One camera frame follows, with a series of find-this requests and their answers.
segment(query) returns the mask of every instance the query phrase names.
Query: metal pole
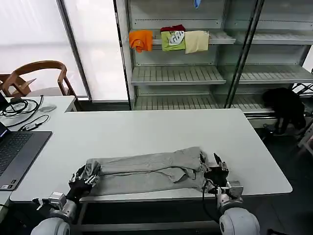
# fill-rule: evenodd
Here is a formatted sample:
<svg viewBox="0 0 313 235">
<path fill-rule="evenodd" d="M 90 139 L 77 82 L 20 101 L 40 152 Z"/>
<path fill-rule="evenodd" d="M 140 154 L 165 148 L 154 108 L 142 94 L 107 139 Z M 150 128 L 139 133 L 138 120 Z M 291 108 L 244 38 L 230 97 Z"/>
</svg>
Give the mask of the metal pole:
<svg viewBox="0 0 313 235">
<path fill-rule="evenodd" d="M 255 15 L 255 13 L 257 11 L 257 8 L 258 8 L 258 3 L 259 3 L 259 0 L 255 0 L 254 8 L 253 8 L 253 11 L 251 12 L 251 15 L 250 15 L 250 22 L 249 22 L 249 25 L 248 25 L 248 29 L 246 31 L 246 37 L 245 37 L 245 40 L 244 40 L 244 43 L 243 43 L 242 50 L 241 50 L 240 55 L 239 55 L 239 59 L 237 61 L 236 67 L 235 67 L 233 80 L 231 81 L 231 84 L 230 84 L 230 87 L 229 87 L 229 90 L 228 90 L 228 94 L 227 94 L 227 98 L 226 98 L 226 101 L 225 101 L 224 108 L 230 108 L 231 103 L 233 101 L 233 99 L 229 100 L 230 96 L 232 95 L 233 92 L 236 92 L 236 89 L 237 89 L 237 87 L 235 87 L 233 89 L 233 86 L 235 84 L 237 75 L 239 75 L 239 74 L 237 74 L 237 72 L 238 72 L 238 69 L 240 67 L 240 63 L 242 62 L 242 59 L 243 59 L 244 51 L 245 51 L 246 44 L 247 44 L 247 41 L 248 41 L 248 38 L 249 38 L 249 34 L 250 34 L 250 31 L 251 31 L 252 23 L 253 23 L 253 20 L 254 20 L 254 15 Z"/>
<path fill-rule="evenodd" d="M 117 26 L 119 46 L 120 46 L 120 49 L 121 49 L 121 57 L 122 57 L 122 62 L 123 62 L 123 70 L 124 70 L 125 85 L 126 85 L 126 91 L 127 91 L 128 106 L 129 106 L 129 110 L 131 111 L 132 110 L 131 96 L 130 96 L 130 93 L 129 93 L 129 85 L 128 85 L 128 80 L 127 80 L 127 73 L 126 73 L 125 57 L 124 57 L 124 52 L 123 52 L 123 43 L 122 43 L 121 31 L 120 31 L 120 28 L 119 28 L 119 20 L 118 20 L 116 0 L 113 0 L 113 4 L 114 4 L 115 13 L 117 15 L 117 17 L 116 17 L 116 26 Z"/>
<path fill-rule="evenodd" d="M 69 18 L 68 18 L 68 15 L 67 15 L 67 10 L 66 10 L 64 1 L 63 0 L 56 0 L 56 1 L 57 1 L 57 4 L 58 4 L 59 12 L 60 12 L 60 15 L 61 15 L 61 18 L 62 18 L 62 22 L 63 22 L 64 28 L 65 28 L 65 31 L 67 33 L 69 44 L 70 44 L 70 47 L 72 49 L 72 52 L 73 52 L 73 55 L 74 55 L 74 58 L 75 58 L 75 61 L 76 61 L 76 65 L 77 65 L 79 74 L 80 74 L 80 76 L 82 78 L 82 81 L 83 81 L 83 84 L 84 84 L 84 87 L 85 87 L 85 91 L 86 91 L 87 96 L 88 96 L 88 100 L 92 101 L 91 93 L 90 93 L 90 90 L 89 90 L 88 82 L 87 82 L 86 75 L 85 75 L 84 68 L 83 68 L 83 64 L 82 64 L 82 61 L 81 61 L 80 56 L 79 56 L 79 52 L 78 52 L 78 49 L 77 49 L 77 45 L 76 45 L 76 41 L 75 41 L 75 38 L 74 38 L 73 30 L 72 30 L 72 27 L 71 27 L 70 22 L 69 22 Z"/>
<path fill-rule="evenodd" d="M 251 47 L 251 44 L 252 44 L 252 40 L 253 40 L 255 31 L 256 31 L 256 27 L 257 27 L 259 19 L 260 19 L 260 15 L 261 15 L 261 12 L 262 12 L 264 1 L 265 0 L 260 0 L 259 11 L 257 11 L 256 16 L 255 16 L 255 21 L 254 21 L 254 26 L 252 27 L 251 37 L 249 38 L 249 41 L 247 43 L 246 54 L 243 56 L 243 62 L 241 64 L 241 66 L 239 66 L 239 69 L 238 69 L 237 80 L 236 80 L 236 83 L 234 85 L 234 90 L 233 90 L 233 93 L 231 94 L 231 98 L 229 100 L 228 108 L 230 108 L 230 106 L 231 106 L 231 104 L 232 104 L 232 102 L 234 100 L 235 93 L 236 93 L 236 90 L 237 90 L 237 87 L 239 85 L 239 81 L 240 81 L 240 78 L 241 78 L 241 74 L 242 74 L 242 72 L 244 70 L 244 66 L 246 65 L 246 59 L 248 57 L 249 50 L 250 50 L 250 47 Z"/>
</svg>

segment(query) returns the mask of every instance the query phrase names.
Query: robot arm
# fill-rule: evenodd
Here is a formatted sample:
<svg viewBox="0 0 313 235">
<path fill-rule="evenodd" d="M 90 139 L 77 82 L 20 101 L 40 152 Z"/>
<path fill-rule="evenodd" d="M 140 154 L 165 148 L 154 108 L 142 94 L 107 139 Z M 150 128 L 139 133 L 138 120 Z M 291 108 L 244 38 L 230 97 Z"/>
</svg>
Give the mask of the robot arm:
<svg viewBox="0 0 313 235">
<path fill-rule="evenodd" d="M 207 167 L 203 190 L 215 194 L 217 209 L 221 214 L 219 224 L 223 235 L 259 235 L 260 225 L 257 218 L 243 208 L 241 198 L 244 187 L 239 181 L 229 182 L 229 170 L 225 162 L 214 154 L 217 165 Z"/>
<path fill-rule="evenodd" d="M 70 191 L 67 195 L 64 193 L 54 192 L 46 199 L 34 199 L 33 202 L 40 204 L 41 207 L 50 208 L 50 218 L 43 220 L 36 226 L 31 235 L 69 235 L 70 224 L 75 218 L 77 204 L 79 200 L 88 195 L 92 188 L 96 185 L 100 166 L 93 170 L 92 174 L 84 179 L 81 177 L 85 166 L 78 169 L 73 174 L 72 179 L 68 183 Z"/>
</svg>

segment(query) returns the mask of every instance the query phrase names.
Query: white shelf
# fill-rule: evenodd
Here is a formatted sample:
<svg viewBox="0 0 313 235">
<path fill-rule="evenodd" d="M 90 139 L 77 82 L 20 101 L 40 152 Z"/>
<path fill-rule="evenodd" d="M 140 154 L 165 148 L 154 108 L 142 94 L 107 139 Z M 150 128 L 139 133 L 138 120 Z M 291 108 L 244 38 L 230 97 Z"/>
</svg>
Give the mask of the white shelf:
<svg viewBox="0 0 313 235">
<path fill-rule="evenodd" d="M 238 42 L 243 43 L 245 33 L 236 36 Z M 256 32 L 252 44 L 260 45 L 313 45 L 313 32 L 311 31 L 276 31 Z"/>
<path fill-rule="evenodd" d="M 225 84 L 215 66 L 139 66 L 133 71 L 134 86 Z"/>
<path fill-rule="evenodd" d="M 232 79 L 234 66 L 222 66 L 221 74 Z M 245 65 L 239 84 L 312 83 L 313 74 L 299 65 Z"/>
<path fill-rule="evenodd" d="M 219 104 L 222 104 L 226 100 L 226 95 L 215 95 L 215 98 Z M 241 109 L 245 114 L 273 112 L 264 106 L 260 94 L 236 94 L 230 108 Z"/>
<path fill-rule="evenodd" d="M 153 31 L 153 45 L 162 45 L 161 33 L 160 30 L 152 30 Z M 210 40 L 209 44 L 234 44 L 236 42 L 235 38 L 228 36 L 223 31 L 209 31 L 210 33 Z"/>
<path fill-rule="evenodd" d="M 211 95 L 138 96 L 135 110 L 217 109 Z"/>
</svg>

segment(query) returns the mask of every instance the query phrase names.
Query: gray pants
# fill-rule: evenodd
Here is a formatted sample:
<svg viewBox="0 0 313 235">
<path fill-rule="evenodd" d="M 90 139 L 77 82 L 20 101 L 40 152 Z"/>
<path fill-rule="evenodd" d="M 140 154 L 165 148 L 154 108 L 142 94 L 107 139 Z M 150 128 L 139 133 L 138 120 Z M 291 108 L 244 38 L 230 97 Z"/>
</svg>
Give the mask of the gray pants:
<svg viewBox="0 0 313 235">
<path fill-rule="evenodd" d="M 82 177 L 87 178 L 95 167 L 101 165 L 98 183 L 90 193 L 93 196 L 178 188 L 202 191 L 205 170 L 200 153 L 199 147 L 191 147 L 171 153 L 89 159 Z M 202 154 L 207 163 L 206 154 Z"/>
</svg>

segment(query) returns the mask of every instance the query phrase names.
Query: blue object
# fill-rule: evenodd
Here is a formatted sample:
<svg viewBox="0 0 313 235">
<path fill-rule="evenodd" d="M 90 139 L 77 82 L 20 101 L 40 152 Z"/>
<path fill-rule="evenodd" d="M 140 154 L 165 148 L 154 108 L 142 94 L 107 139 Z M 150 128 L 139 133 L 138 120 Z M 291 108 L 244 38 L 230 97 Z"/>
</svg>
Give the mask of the blue object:
<svg viewBox="0 0 313 235">
<path fill-rule="evenodd" d="M 194 6 L 197 9 L 200 6 L 201 0 L 194 0 Z"/>
</svg>

